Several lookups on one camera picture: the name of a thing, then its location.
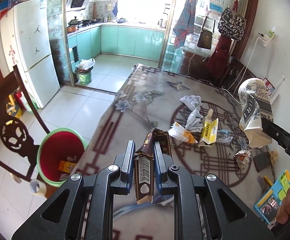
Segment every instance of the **countertop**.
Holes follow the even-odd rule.
[[[67,37],[73,36],[75,34],[90,30],[92,28],[96,28],[98,26],[122,26],[122,27],[131,27],[131,28],[141,28],[141,29],[147,29],[147,30],[153,30],[153,31],[159,31],[164,33],[165,28],[159,27],[158,25],[150,25],[150,24],[141,24],[141,23],[112,23],[112,22],[107,22],[107,23],[95,23],[86,27],[80,27],[76,32],[73,33],[67,33]]]

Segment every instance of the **floral tablecloth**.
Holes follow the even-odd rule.
[[[133,71],[101,118],[76,172],[83,176],[98,173],[125,152],[128,140],[134,140],[138,149],[153,127],[169,130],[174,120],[185,126],[191,111],[180,98],[190,95],[201,97],[202,115],[213,109],[213,119],[219,118],[219,129],[230,130],[233,143],[198,148],[170,138],[174,163],[199,176],[214,173],[252,209],[262,196],[262,187],[252,161],[241,171],[234,160],[234,154],[247,143],[238,127],[240,106],[208,82],[144,65]],[[198,141],[200,134],[193,135]],[[264,174],[272,178],[270,169],[259,175]],[[174,238],[173,199],[157,192],[153,203],[141,205],[136,204],[134,187],[128,196],[115,195],[113,220],[114,240]]]

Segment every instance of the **screw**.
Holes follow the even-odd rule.
[[[118,170],[118,166],[117,165],[110,165],[108,166],[109,171],[117,171]]]
[[[179,167],[178,165],[174,164],[174,165],[172,165],[172,166],[170,167],[170,169],[171,169],[172,171],[178,171],[178,170],[180,169],[180,167]]]
[[[214,180],[216,180],[216,176],[215,176],[214,174],[208,174],[208,175],[206,176],[206,178],[207,178],[208,180],[210,180],[210,181],[214,181]]]
[[[70,178],[72,179],[72,181],[78,181],[81,178],[81,175],[73,174],[72,176],[70,176]]]

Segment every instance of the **white refrigerator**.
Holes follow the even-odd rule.
[[[15,5],[0,21],[10,71],[17,65],[28,93],[43,108],[60,89],[47,27],[47,0]]]

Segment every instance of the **wooden chair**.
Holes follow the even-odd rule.
[[[6,99],[8,98],[8,96],[20,86],[38,122],[40,123],[40,125],[43,127],[43,129],[47,134],[50,133],[50,131],[44,124],[42,118],[39,116],[37,110],[35,109],[29,97],[29,94],[24,86],[24,83],[21,79],[17,65],[15,65],[13,69],[14,70],[10,72],[0,82],[0,138],[3,144],[6,146],[6,148],[11,150],[12,152],[19,154],[22,157],[27,156],[30,163],[30,167],[26,175],[20,174],[19,172],[15,171],[2,161],[0,161],[0,167],[15,176],[30,182],[34,168],[37,164],[36,158],[39,145],[34,144],[34,140],[29,135],[28,130],[26,126],[23,124],[23,122],[18,118],[9,115],[6,112]],[[40,175],[38,175],[37,179],[43,181]]]

